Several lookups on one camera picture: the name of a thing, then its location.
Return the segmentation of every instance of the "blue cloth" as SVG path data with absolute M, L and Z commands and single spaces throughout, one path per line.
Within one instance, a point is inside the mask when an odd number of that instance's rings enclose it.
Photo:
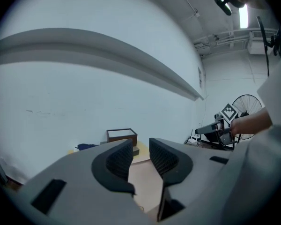
M 93 147 L 96 147 L 96 146 L 98 146 L 98 145 L 82 143 L 82 144 L 79 144 L 75 148 L 77 148 L 79 151 L 81 151 L 81 150 L 85 150 L 85 149 L 88 149 L 88 148 L 93 148 Z

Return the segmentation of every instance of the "ceiling lamp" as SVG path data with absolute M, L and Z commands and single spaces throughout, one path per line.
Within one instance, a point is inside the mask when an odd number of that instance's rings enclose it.
M 248 7 L 245 5 L 244 7 L 239 9 L 239 19 L 240 19 L 240 28 L 248 27 Z

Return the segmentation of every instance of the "fan grille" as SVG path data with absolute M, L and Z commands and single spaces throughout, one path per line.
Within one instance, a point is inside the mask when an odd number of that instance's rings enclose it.
M 259 100 L 250 94 L 245 94 L 238 97 L 232 105 L 237 109 L 238 117 L 240 117 L 242 113 L 248 113 L 251 115 L 262 109 L 262 105 Z M 253 136 L 254 134 L 241 134 L 240 139 L 245 140 Z

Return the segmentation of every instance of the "human arm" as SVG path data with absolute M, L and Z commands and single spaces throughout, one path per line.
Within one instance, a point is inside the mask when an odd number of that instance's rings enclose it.
M 231 123 L 231 132 L 236 134 L 256 134 L 269 128 L 272 121 L 266 108 L 262 108 L 257 113 L 234 119 Z

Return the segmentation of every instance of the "black slot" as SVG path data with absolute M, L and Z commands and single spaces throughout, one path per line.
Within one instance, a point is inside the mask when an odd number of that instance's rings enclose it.
M 227 158 L 217 157 L 217 156 L 213 156 L 209 160 L 212 160 L 212 161 L 215 161 L 218 163 L 222 163 L 222 164 L 227 164 L 227 162 L 229 161 L 229 159 L 227 159 Z
M 41 193 L 31 203 L 37 210 L 47 214 L 56 198 L 65 187 L 66 182 L 63 180 L 52 179 L 51 182 L 41 191 Z

